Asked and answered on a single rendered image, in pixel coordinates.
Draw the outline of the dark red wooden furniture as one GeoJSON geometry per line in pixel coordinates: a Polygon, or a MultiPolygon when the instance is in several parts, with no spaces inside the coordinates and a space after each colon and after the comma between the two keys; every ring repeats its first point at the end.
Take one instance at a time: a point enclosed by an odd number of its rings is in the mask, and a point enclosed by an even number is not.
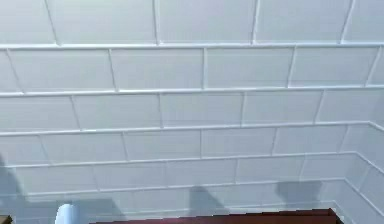
{"type": "Polygon", "coordinates": [[[213,216],[96,221],[89,224],[345,224],[331,208],[213,216]]]}

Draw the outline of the white rounded object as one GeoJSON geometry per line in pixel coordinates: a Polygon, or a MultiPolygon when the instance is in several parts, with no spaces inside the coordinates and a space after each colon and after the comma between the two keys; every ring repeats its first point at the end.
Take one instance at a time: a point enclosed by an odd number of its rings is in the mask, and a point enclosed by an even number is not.
{"type": "Polygon", "coordinates": [[[58,208],[54,224],[80,223],[80,215],[76,206],[72,204],[63,204],[58,208]]]}

